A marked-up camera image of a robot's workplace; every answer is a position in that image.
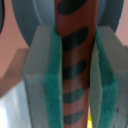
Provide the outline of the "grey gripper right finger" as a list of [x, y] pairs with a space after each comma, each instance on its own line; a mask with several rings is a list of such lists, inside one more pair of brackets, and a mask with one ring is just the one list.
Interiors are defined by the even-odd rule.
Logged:
[[96, 29], [89, 104], [93, 128], [128, 128], [128, 51], [110, 27]]

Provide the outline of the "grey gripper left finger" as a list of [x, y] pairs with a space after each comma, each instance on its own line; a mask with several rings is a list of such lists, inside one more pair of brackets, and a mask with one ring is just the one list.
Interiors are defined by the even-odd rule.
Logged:
[[62, 45], [54, 26], [38, 26], [22, 70], [32, 128], [63, 128]]

